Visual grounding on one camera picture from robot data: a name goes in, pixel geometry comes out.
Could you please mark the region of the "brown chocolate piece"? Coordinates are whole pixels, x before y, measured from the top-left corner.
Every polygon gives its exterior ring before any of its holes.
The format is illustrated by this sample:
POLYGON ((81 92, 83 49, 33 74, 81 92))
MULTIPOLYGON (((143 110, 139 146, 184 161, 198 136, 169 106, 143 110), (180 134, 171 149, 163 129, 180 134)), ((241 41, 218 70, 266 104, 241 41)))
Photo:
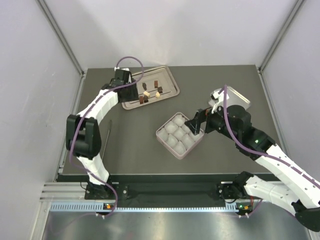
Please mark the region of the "brown chocolate piece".
POLYGON ((143 97, 143 96, 140 96, 140 97, 139 97, 139 103, 140 103, 140 104, 143 104, 143 103, 144 103, 144 97, 143 97))

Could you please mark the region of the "white chocolate cube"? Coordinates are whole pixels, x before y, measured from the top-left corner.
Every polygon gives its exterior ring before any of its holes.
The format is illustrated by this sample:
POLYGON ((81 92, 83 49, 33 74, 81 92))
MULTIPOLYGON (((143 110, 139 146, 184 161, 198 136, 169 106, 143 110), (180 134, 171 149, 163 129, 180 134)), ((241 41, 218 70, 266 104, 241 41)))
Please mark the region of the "white chocolate cube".
POLYGON ((147 92, 147 91, 144 91, 143 94, 144 94, 145 96, 147 96, 148 98, 150 97, 150 93, 147 92))

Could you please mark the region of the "metal tongs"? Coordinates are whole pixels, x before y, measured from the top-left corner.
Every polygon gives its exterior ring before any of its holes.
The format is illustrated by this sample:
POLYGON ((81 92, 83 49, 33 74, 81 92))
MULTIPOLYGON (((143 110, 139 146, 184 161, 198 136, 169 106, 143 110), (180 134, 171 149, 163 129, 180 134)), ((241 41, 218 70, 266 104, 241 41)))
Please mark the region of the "metal tongs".
POLYGON ((105 156, 108 140, 109 140, 110 133, 111 133, 111 130, 112 130, 112 125, 113 125, 113 121, 110 120, 108 122, 108 125, 107 125, 107 135, 106 135, 106 139, 105 139, 105 143, 104 143, 104 147, 103 147, 103 151, 102 151, 102 155, 101 155, 101 159, 102 160, 104 159, 104 156, 105 156))

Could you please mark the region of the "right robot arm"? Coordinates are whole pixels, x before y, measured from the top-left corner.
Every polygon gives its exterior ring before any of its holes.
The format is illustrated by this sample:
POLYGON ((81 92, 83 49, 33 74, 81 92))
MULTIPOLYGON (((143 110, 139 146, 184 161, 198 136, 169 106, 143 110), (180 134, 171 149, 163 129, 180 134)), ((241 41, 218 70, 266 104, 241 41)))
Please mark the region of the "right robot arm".
POLYGON ((253 127, 251 115, 240 105, 199 109, 185 125, 194 135, 205 125, 205 133, 217 131, 235 142, 236 148, 263 166, 284 185, 276 186, 257 175, 241 172, 232 182, 238 198, 258 197, 286 210, 305 228, 320 230, 320 183, 293 160, 265 132, 253 127))

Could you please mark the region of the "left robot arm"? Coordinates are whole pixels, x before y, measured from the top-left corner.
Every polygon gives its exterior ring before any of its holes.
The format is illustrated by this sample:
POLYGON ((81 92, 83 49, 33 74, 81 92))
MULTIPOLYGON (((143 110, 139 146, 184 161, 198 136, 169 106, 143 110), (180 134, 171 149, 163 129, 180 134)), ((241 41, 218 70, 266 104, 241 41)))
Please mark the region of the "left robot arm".
POLYGON ((101 87, 97 96, 78 114, 66 120, 66 149, 69 157, 76 157, 81 169, 89 176, 87 191, 90 198, 106 199, 114 191, 108 183, 110 174, 100 155, 102 140, 99 124, 118 103, 139 99, 137 81, 128 68, 115 68, 114 77, 101 87))

